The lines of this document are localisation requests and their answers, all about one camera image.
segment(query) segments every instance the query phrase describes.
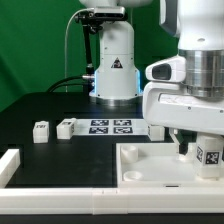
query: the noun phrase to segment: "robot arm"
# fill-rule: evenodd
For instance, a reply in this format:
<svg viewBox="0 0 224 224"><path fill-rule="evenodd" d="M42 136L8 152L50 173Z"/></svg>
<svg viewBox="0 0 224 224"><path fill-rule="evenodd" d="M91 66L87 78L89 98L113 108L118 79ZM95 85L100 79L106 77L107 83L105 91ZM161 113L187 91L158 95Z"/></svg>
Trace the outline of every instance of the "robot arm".
<svg viewBox="0 0 224 224"><path fill-rule="evenodd" d="M140 7L148 5L153 0L80 0L86 7L95 8L97 6L123 6L123 7Z"/></svg>
<svg viewBox="0 0 224 224"><path fill-rule="evenodd" d="M160 3L160 24L180 36L178 55L146 69L151 82L144 90L143 117L151 125L197 132L195 173L219 178L224 147L224 0ZM216 155L213 162L210 155Z"/></svg>

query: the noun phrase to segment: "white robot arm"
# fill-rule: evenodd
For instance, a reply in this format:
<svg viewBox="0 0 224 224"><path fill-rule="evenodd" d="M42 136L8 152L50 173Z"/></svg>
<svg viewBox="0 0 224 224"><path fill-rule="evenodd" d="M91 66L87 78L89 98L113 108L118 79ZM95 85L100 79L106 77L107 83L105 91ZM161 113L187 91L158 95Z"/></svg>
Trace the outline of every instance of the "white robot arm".
<svg viewBox="0 0 224 224"><path fill-rule="evenodd" d="M152 0L80 0L80 2L90 8L98 6L141 7L150 4Z"/></svg>
<svg viewBox="0 0 224 224"><path fill-rule="evenodd" d="M151 125L198 132L195 170L218 178L224 140L224 0L161 0L178 55L146 69L143 116ZM211 166L210 155L217 158Z"/></svg>
<svg viewBox="0 0 224 224"><path fill-rule="evenodd" d="M100 24L102 29L99 31L100 66L95 71L95 88L90 92L90 100L110 106L136 103L142 97L142 90L140 74L134 65L134 30L128 22L108 22L106 17L110 17L117 7L139 7L151 3L152 0L80 0L80 2L88 8L94 8L94 12L100 11L100 16L105 17L105 21Z"/></svg>

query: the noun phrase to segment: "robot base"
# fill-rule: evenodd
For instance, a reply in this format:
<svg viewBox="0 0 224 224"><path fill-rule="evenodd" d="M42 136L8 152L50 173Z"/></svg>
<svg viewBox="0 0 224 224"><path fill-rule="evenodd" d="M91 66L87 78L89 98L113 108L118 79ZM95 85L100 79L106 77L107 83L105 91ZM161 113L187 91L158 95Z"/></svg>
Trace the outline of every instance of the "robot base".
<svg viewBox="0 0 224 224"><path fill-rule="evenodd" d="M116 100L104 99L104 98L96 97L94 95L90 95L90 102L100 104L100 105L111 106L111 107L129 106L129 105L142 103L142 95L131 98L131 99L116 99Z"/></svg>

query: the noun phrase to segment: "black cable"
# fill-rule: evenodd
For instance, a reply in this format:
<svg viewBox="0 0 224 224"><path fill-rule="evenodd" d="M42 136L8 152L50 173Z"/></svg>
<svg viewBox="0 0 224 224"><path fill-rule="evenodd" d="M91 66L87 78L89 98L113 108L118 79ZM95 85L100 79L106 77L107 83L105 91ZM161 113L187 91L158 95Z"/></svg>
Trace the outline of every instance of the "black cable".
<svg viewBox="0 0 224 224"><path fill-rule="evenodd" d="M82 79L82 76L71 76L71 77L62 79L62 80L56 82L55 84L53 84L53 85L47 90L47 92L52 92L52 89L54 89L56 86L60 85L61 83L68 82L68 81L75 80L75 79Z"/></svg>
<svg viewBox="0 0 224 224"><path fill-rule="evenodd" d="M83 84L78 84L78 83L70 83L70 84L60 84L60 85L57 85L57 86L55 86L54 88L52 88L51 89L51 91L49 91L49 92L54 92L54 90L56 90L56 89L58 89L58 88L60 88L60 87L67 87L67 86L83 86L83 85L85 85L86 83L83 83Z"/></svg>
<svg viewBox="0 0 224 224"><path fill-rule="evenodd" d="M83 25L83 33L84 33L84 41L85 41L85 49L86 49L86 63L87 65L93 64L92 62L92 52L90 46L90 37L89 37L89 26Z"/></svg>

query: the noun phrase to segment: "small white block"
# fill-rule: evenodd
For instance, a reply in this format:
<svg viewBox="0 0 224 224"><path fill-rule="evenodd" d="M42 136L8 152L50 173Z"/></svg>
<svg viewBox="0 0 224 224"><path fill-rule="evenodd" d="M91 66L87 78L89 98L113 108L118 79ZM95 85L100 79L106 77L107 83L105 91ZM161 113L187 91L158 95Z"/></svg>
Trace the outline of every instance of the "small white block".
<svg viewBox="0 0 224 224"><path fill-rule="evenodd" d="M58 139L71 139L75 131L77 119L64 119L58 126L57 126L57 138Z"/></svg>
<svg viewBox="0 0 224 224"><path fill-rule="evenodd" d="M219 178L222 174L224 139L221 136L198 133L194 169L201 178Z"/></svg>
<svg viewBox="0 0 224 224"><path fill-rule="evenodd" d="M0 188L5 188L19 165L19 149L7 150L7 152L0 159Z"/></svg>
<svg viewBox="0 0 224 224"><path fill-rule="evenodd" d="M151 141L164 141L165 128L162 126L149 125L148 135Z"/></svg>
<svg viewBox="0 0 224 224"><path fill-rule="evenodd" d="M49 138L49 122L36 122L33 129L34 143L47 143Z"/></svg>

